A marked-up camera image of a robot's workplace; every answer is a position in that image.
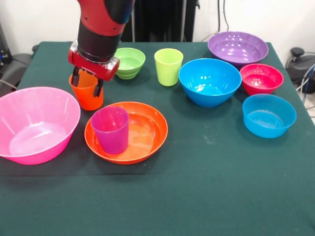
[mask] purple bowl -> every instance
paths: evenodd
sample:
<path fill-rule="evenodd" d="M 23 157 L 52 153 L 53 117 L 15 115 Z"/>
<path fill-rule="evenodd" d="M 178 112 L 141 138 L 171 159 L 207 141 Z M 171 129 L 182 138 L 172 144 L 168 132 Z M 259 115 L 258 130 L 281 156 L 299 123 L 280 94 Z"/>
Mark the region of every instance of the purple bowl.
<path fill-rule="evenodd" d="M 235 66 L 257 63 L 268 54 L 268 46 L 260 38 L 244 32 L 222 32 L 208 41 L 210 52 Z"/>

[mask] magenta cup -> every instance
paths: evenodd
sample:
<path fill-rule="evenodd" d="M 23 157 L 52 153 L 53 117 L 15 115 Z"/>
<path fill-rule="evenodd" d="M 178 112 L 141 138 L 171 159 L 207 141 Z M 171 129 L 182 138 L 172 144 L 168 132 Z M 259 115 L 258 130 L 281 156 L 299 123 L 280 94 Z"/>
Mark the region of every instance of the magenta cup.
<path fill-rule="evenodd" d="M 125 109 L 111 106 L 95 112 L 91 125 L 103 150 L 119 154 L 128 146 L 129 116 Z"/>

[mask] red bowl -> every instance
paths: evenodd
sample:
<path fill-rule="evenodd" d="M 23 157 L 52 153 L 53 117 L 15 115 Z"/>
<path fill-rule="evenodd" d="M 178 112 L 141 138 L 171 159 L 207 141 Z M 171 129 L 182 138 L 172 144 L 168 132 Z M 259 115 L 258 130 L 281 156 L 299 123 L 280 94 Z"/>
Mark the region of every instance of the red bowl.
<path fill-rule="evenodd" d="M 241 70 L 242 84 L 249 95 L 272 93 L 284 82 L 284 76 L 276 68 L 264 64 L 250 64 Z"/>

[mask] pink bowl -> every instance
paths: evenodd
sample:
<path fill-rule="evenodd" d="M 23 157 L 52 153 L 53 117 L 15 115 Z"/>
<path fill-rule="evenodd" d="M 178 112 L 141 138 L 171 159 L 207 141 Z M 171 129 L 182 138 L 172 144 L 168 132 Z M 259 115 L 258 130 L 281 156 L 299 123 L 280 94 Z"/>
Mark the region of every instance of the pink bowl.
<path fill-rule="evenodd" d="M 67 146 L 80 119 L 80 106 L 58 88 L 25 88 L 0 98 L 0 156 L 41 164 Z"/>
<path fill-rule="evenodd" d="M 284 76 L 276 68 L 264 64 L 250 64 L 240 70 L 242 84 L 249 95 L 272 93 L 284 82 Z"/>

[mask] cup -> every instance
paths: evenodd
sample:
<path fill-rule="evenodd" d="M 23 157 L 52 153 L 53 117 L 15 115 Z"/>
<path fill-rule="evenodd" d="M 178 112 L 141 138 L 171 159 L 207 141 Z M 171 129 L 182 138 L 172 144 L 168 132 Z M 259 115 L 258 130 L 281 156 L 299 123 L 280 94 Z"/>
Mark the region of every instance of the cup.
<path fill-rule="evenodd" d="M 164 48 L 154 54 L 157 68 L 157 79 L 161 85 L 173 86 L 178 82 L 178 72 L 184 55 L 173 48 Z"/>
<path fill-rule="evenodd" d="M 107 106 L 95 112 L 92 128 L 103 150 L 108 154 L 119 154 L 128 146 L 129 116 L 125 109 Z"/>
<path fill-rule="evenodd" d="M 104 101 L 103 88 L 99 97 L 93 96 L 94 89 L 97 85 L 97 78 L 83 70 L 79 71 L 79 75 L 80 79 L 77 87 L 71 84 L 72 75 L 69 78 L 69 84 L 71 85 L 80 106 L 87 111 L 94 111 L 100 108 Z"/>

